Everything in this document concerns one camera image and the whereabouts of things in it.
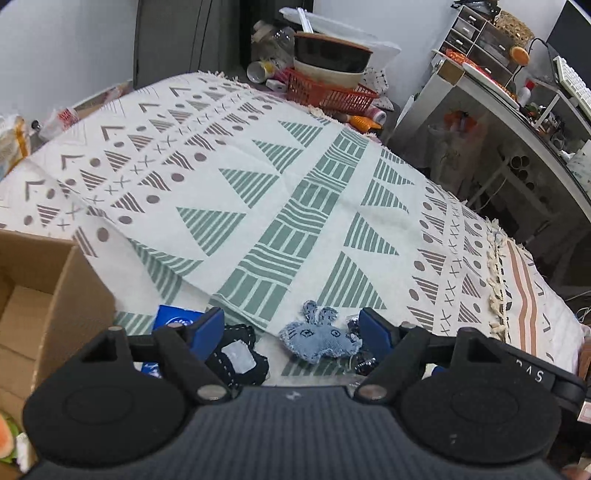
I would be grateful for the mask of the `person's left hand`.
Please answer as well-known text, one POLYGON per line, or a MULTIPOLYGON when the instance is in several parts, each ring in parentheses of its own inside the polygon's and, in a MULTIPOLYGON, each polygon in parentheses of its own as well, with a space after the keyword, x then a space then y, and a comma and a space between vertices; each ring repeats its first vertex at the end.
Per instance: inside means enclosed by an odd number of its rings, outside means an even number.
POLYGON ((568 465, 561 470, 561 474, 570 480, 591 480, 591 464, 568 465))

